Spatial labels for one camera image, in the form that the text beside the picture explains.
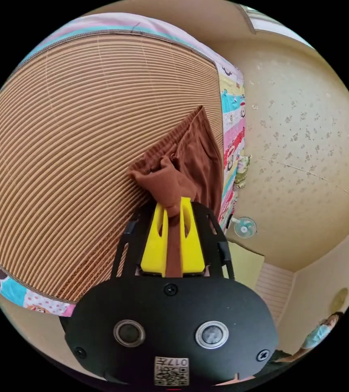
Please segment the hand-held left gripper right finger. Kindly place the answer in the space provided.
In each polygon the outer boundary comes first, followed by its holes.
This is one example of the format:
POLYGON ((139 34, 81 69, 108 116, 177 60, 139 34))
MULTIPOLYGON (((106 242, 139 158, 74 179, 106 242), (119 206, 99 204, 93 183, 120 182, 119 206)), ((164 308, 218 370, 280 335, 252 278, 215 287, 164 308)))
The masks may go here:
POLYGON ((182 272, 204 272, 205 262, 190 198, 180 202, 180 259, 182 272))

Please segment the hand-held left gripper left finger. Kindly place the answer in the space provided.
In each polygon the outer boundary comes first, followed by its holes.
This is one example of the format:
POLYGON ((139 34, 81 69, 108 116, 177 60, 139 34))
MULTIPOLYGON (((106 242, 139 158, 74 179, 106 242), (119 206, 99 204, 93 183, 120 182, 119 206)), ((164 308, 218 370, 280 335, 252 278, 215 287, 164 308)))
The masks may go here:
POLYGON ((168 246, 168 215, 166 209, 156 204, 140 268, 143 273, 165 273, 168 246))

